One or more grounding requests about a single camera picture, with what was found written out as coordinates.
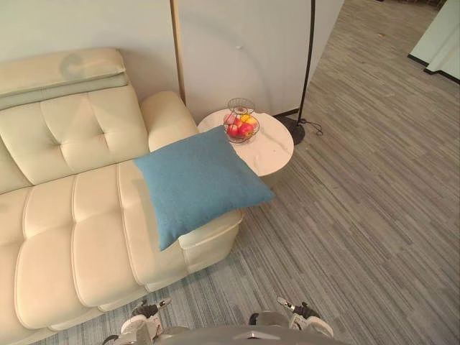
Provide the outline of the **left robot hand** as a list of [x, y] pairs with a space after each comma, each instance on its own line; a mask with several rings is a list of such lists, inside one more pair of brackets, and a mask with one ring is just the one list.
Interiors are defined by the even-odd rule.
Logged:
[[133, 319], [137, 316], [144, 316], [145, 318], [150, 318], [155, 316], [160, 310], [169, 306], [172, 302], [171, 297], [164, 298], [162, 300], [157, 301], [153, 304], [148, 304], [147, 300], [144, 299], [140, 304], [138, 304], [131, 312], [130, 319]]

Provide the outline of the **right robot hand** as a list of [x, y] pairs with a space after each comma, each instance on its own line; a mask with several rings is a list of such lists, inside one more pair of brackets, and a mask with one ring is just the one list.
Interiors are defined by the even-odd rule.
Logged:
[[305, 302], [302, 302], [300, 305], [294, 305], [282, 297], [277, 297], [277, 302], [281, 306], [290, 310], [293, 314], [302, 316], [304, 319], [308, 319], [310, 317], [320, 318], [319, 313], [310, 308]]

